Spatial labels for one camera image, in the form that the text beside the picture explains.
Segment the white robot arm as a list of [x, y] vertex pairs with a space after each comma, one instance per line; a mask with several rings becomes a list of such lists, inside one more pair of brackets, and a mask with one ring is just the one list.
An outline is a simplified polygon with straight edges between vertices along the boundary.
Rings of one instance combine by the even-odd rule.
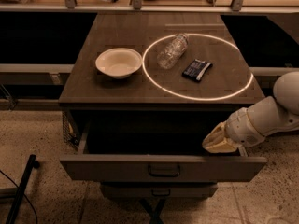
[[277, 79], [273, 95], [242, 107], [219, 123], [204, 139], [209, 153], [231, 153], [240, 147], [254, 147], [271, 134], [299, 129], [299, 72]]

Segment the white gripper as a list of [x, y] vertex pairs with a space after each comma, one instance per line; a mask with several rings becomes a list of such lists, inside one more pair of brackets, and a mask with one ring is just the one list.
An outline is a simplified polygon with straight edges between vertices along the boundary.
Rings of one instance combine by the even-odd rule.
[[[209, 153], [233, 153], [240, 145], [254, 147], [265, 140], [261, 132], [262, 113], [254, 108], [241, 108], [224, 122], [219, 123], [203, 141], [203, 148]], [[237, 144], [227, 142], [225, 134]]]

